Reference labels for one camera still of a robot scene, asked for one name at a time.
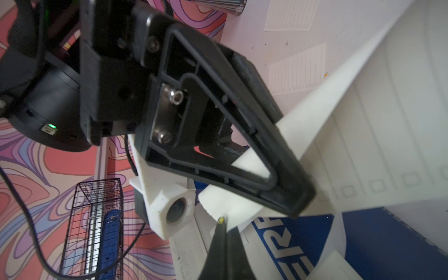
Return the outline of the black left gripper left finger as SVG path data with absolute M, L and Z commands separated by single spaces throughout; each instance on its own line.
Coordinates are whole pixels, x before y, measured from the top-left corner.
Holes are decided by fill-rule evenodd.
M 199 280 L 227 280 L 227 241 L 226 220 L 224 217 L 220 217 Z

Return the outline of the blue white bag with handles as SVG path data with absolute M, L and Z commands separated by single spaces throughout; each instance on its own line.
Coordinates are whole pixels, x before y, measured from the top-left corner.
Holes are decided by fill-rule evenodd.
M 364 280 L 445 280 L 448 234 L 422 236 L 385 208 L 289 218 L 257 218 L 241 232 L 259 280 L 304 280 L 333 253 Z

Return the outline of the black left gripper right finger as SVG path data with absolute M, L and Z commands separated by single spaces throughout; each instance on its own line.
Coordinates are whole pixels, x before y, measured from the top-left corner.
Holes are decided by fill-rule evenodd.
M 226 272 L 228 280 L 256 280 L 237 227 L 226 235 Z

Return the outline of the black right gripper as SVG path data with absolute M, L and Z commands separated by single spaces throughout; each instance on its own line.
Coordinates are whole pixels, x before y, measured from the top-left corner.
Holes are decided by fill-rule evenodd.
M 133 134 L 168 146 L 162 110 L 168 14 L 145 1 L 16 1 L 1 58 L 1 117 L 31 140 L 83 152 Z

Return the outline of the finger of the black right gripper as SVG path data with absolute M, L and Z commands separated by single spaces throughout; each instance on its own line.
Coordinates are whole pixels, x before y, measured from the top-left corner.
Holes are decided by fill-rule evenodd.
M 282 113 L 254 65 L 153 11 L 146 39 L 160 45 L 135 146 L 154 168 L 218 186 L 287 216 L 316 195 L 276 123 Z

